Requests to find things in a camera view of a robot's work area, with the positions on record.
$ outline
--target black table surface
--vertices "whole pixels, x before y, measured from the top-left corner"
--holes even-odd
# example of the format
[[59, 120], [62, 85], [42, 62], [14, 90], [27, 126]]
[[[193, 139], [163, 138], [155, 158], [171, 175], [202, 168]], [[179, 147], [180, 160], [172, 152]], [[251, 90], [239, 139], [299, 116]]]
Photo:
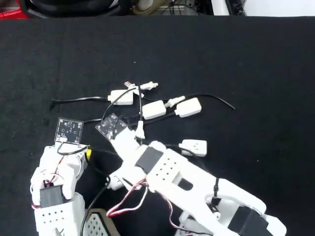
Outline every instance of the black table surface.
[[[208, 141], [202, 160], [212, 174], [259, 197], [288, 236], [314, 228], [315, 18], [115, 17], [0, 22], [1, 235], [33, 236], [30, 178], [58, 117], [100, 118], [108, 103], [64, 104], [51, 98], [107, 96], [125, 81], [154, 81], [150, 98], [211, 93], [233, 111], [202, 97], [202, 112], [145, 127], [150, 140]], [[116, 107], [135, 114], [138, 104]], [[82, 143], [110, 144], [84, 127]], [[94, 152], [110, 173], [117, 157]], [[87, 168], [77, 184], [89, 204], [103, 180]], [[212, 188], [207, 183], [205, 188]], [[109, 209], [126, 193], [107, 191], [96, 207]], [[141, 197], [134, 193], [133, 206]], [[174, 219], [179, 215], [176, 209]], [[122, 236], [171, 236], [168, 207], [149, 194], [141, 209], [114, 219]]]

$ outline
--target red object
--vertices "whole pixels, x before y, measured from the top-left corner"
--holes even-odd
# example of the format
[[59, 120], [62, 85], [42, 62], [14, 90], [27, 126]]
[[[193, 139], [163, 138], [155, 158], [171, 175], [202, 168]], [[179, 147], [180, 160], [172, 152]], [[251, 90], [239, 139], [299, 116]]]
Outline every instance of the red object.
[[6, 20], [6, 19], [27, 19], [28, 16], [23, 13], [21, 8], [13, 11], [7, 11], [7, 12], [0, 12], [0, 20]]

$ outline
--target white electrical connector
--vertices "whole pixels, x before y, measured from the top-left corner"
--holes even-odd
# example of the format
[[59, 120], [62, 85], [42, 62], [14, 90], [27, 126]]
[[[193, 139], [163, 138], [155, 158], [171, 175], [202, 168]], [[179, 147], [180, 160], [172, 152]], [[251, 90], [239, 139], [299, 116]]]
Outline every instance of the white electrical connector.
[[[133, 91], [133, 93], [137, 94], [139, 96], [139, 89], [138, 87], [136, 86], [136, 84], [132, 84], [131, 82], [129, 81], [126, 81], [124, 83], [124, 85], [128, 88], [128, 89], [132, 89], [132, 88], [135, 88]], [[145, 83], [145, 84], [142, 84], [140, 85], [140, 88], [141, 90], [151, 90], [151, 89], [154, 89], [158, 86], [158, 83], [153, 83], [152, 81], [148, 82], [148, 83]]]
[[199, 112], [201, 112], [201, 105], [196, 97], [177, 104], [175, 110], [175, 114], [181, 118], [189, 117]]
[[[110, 95], [107, 97], [108, 101], [113, 102], [115, 99], [117, 99], [120, 95], [122, 95], [124, 92], [126, 92], [126, 89], [120, 89], [120, 90], [113, 90], [111, 91]], [[117, 102], [114, 103], [114, 105], [132, 105], [133, 104], [133, 92], [127, 92], [124, 96], [122, 96], [120, 99], [118, 99]]]
[[142, 115], [144, 119], [153, 119], [166, 114], [166, 108], [162, 100], [151, 102], [142, 107]]
[[185, 96], [171, 98], [167, 101], [167, 103], [165, 103], [165, 107], [166, 108], [168, 108], [168, 107], [172, 108], [173, 106], [180, 103], [181, 101], [184, 101], [185, 99], [186, 99]]
[[136, 129], [136, 137], [138, 137], [139, 139], [145, 139], [142, 120], [138, 121], [138, 127]]
[[[205, 156], [207, 154], [207, 141], [205, 140], [184, 139], [178, 146], [192, 151], [196, 156]], [[182, 155], [192, 156], [190, 152], [185, 150], [182, 150]]]
[[158, 83], [153, 83], [152, 81], [146, 83], [146, 84], [142, 84], [140, 85], [141, 90], [151, 90], [154, 89], [158, 86]]

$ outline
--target black chair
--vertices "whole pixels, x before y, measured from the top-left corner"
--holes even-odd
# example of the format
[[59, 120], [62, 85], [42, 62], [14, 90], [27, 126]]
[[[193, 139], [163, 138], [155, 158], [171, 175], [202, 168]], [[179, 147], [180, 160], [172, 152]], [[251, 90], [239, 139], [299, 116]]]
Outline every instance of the black chair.
[[126, 15], [132, 7], [132, 0], [20, 0], [21, 9], [30, 17], [82, 17], [98, 15]]

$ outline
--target circuit board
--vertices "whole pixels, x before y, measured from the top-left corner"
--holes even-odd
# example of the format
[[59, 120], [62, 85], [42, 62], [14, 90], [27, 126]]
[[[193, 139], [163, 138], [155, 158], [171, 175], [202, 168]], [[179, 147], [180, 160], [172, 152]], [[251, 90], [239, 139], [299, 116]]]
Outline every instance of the circuit board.
[[119, 119], [115, 114], [106, 117], [95, 127], [107, 140], [112, 140], [114, 135], [118, 135], [127, 128], [127, 124]]
[[55, 134], [55, 142], [79, 144], [81, 141], [83, 122], [74, 119], [59, 118]]

